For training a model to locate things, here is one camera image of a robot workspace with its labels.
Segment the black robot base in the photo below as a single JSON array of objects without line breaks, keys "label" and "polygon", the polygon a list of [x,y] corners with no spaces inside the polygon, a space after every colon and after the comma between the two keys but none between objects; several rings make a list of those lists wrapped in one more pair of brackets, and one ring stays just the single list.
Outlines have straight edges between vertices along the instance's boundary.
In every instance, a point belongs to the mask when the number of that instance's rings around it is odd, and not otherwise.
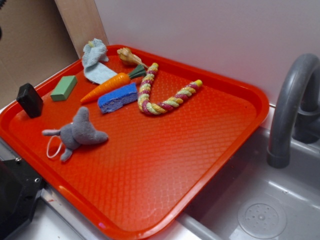
[{"label": "black robot base", "polygon": [[7,240],[33,220],[43,178],[23,159],[0,162],[0,238]]}]

